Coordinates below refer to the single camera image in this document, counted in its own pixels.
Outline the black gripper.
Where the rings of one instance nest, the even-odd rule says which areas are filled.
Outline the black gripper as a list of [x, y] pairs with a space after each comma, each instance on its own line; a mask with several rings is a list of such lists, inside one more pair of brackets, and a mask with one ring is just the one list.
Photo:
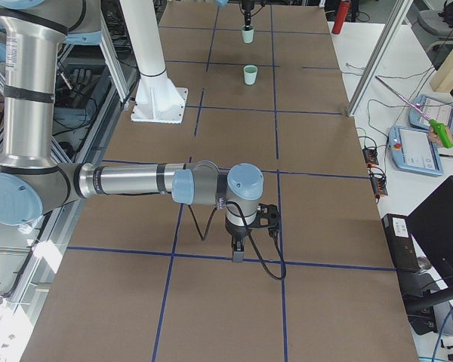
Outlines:
[[238, 226], [229, 220], [225, 222], [226, 231], [231, 236], [232, 262], [243, 262], [245, 255], [244, 239], [254, 228], [251, 225]]
[[244, 29], [251, 29], [251, 12], [254, 9], [254, 0], [241, 0], [240, 1], [241, 9], [243, 10], [244, 15]]

